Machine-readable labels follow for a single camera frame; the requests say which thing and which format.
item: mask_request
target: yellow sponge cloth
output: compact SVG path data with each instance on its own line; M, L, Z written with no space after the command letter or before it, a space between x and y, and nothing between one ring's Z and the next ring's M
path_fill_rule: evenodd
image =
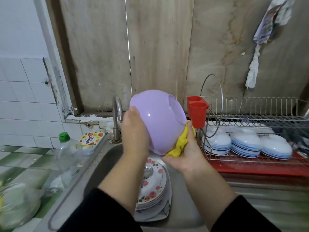
M168 152L166 154L166 156L174 156L174 157L178 157L180 156L180 154L182 153L184 146L187 144L188 139L187 139L187 135L188 135L188 121L186 123L186 126L184 128L183 133L180 135L180 137L177 139L176 142L176 146L174 149L172 149L170 152Z

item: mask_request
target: person's left hand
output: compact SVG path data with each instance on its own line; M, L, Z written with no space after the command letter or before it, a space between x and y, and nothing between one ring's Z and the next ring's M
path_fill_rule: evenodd
M134 106L130 106L123 116L122 142L124 153L141 157L149 155L149 133Z

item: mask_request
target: red utensil holder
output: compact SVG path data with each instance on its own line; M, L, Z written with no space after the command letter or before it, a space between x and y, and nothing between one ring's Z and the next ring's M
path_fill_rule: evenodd
M199 96L187 97L188 116L192 120L192 125L196 129L205 126L207 109L209 104Z

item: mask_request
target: chrome faucet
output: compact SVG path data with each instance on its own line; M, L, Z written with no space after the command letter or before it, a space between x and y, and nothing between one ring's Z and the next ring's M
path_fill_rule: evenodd
M113 97L113 116L114 116L114 143L121 141L121 134L118 127L118 121L122 121L123 111L120 98L118 96Z

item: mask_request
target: stainless steel dish rack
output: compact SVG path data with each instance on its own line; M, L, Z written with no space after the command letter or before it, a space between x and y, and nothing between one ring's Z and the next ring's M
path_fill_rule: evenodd
M201 94L210 107L206 126L197 130L197 137L205 157L219 172L309 176L309 118L307 114L299 115L299 106L306 107L306 101L293 97L223 97L222 90L220 97ZM247 127L254 129L259 136L283 136L291 144L293 156L289 160L277 160L262 154L257 158L246 158L232 151L227 156L215 156L207 138L214 136L219 126L224 127L229 135ZM217 129L208 137L209 127ZM210 152L205 151L205 144L210 147Z

